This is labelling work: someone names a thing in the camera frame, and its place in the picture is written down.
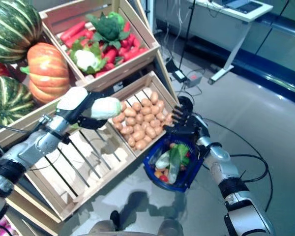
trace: laptop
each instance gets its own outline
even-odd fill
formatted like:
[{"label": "laptop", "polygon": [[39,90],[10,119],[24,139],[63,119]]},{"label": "laptop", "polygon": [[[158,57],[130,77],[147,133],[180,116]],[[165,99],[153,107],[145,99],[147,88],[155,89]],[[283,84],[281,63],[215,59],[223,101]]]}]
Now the laptop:
[{"label": "laptop", "polygon": [[262,4],[250,0],[213,0],[215,3],[244,14],[256,10]]}]

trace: green vegetable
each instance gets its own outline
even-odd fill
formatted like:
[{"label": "green vegetable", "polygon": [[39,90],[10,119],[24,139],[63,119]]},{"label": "green vegetable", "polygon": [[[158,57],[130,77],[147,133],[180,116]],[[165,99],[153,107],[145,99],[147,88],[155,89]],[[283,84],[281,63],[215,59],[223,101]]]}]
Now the green vegetable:
[{"label": "green vegetable", "polygon": [[118,13],[116,13],[114,11],[111,11],[108,14],[108,17],[109,18],[116,18],[116,20],[118,21],[120,29],[123,30],[125,21],[124,21],[124,18],[120,14],[118,14]]},{"label": "green vegetable", "polygon": [[94,74],[100,71],[107,62],[106,59],[102,59],[98,42],[93,43],[91,47],[88,45],[82,47],[80,41],[74,42],[70,57],[86,74]]},{"label": "green vegetable", "polygon": [[121,103],[117,98],[96,99],[91,108],[91,117],[96,120],[109,119],[121,113]]},{"label": "green vegetable", "polygon": [[9,125],[33,109],[28,88],[13,78],[0,76],[0,124]]},{"label": "green vegetable", "polygon": [[23,0],[0,0],[0,62],[15,63],[43,31],[38,12]]},{"label": "green vegetable", "polygon": [[114,46],[116,49],[120,49],[120,41],[126,39],[130,32],[123,32],[120,28],[118,17],[106,17],[102,12],[100,18],[97,18],[93,15],[86,15],[89,21],[96,28],[93,39],[95,41],[104,41],[103,50],[107,46]]}]

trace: power adapter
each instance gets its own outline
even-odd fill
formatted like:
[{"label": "power adapter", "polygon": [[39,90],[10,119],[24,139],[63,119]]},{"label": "power adapter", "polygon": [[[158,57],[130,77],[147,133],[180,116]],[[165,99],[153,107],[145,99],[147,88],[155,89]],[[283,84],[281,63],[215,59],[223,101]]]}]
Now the power adapter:
[{"label": "power adapter", "polygon": [[185,82],[186,86],[188,88],[191,88],[193,86],[196,86],[197,84],[200,83],[202,78],[202,74],[198,71],[192,71],[188,77],[187,77],[187,81]]}]

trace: metal pole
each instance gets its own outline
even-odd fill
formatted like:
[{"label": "metal pole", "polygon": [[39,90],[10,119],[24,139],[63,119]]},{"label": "metal pole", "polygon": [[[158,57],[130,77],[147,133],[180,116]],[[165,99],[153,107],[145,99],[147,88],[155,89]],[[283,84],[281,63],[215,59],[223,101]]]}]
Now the metal pole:
[{"label": "metal pole", "polygon": [[189,18],[189,23],[188,23],[188,28],[187,28],[187,34],[186,34],[185,42],[184,42],[183,48],[182,48],[182,53],[181,53],[181,58],[180,58],[180,63],[179,63],[179,69],[181,68],[181,63],[182,63],[183,55],[185,54],[185,47],[186,47],[186,44],[188,42],[189,31],[190,31],[190,26],[191,26],[191,20],[192,20],[193,11],[195,9],[195,6],[196,6],[196,0],[193,0],[192,6],[189,7],[189,9],[191,9],[191,14],[190,14],[190,18]]}]

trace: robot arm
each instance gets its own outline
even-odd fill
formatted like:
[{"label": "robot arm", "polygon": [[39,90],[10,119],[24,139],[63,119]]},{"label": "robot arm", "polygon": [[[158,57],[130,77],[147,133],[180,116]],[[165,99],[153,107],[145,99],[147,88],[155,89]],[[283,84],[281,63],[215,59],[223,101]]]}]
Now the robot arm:
[{"label": "robot arm", "polygon": [[[93,112],[99,110],[94,106],[100,103],[96,105],[94,101],[101,97],[100,93],[89,93],[83,87],[72,87],[58,103],[53,118],[43,116],[39,121],[39,130],[0,158],[0,219],[7,210],[5,198],[10,195],[13,186],[35,163],[57,148],[70,124],[78,123],[81,127],[96,129],[106,123],[109,117]],[[115,98],[110,98],[111,102],[119,102],[112,99]],[[90,118],[83,116],[87,108],[91,108]]]},{"label": "robot arm", "polygon": [[240,179],[230,155],[219,143],[213,143],[206,123],[199,115],[178,108],[174,111],[174,127],[166,130],[177,134],[198,134],[197,146],[204,151],[204,164],[209,168],[225,200],[228,214],[224,220],[230,236],[275,235],[262,207]]}]

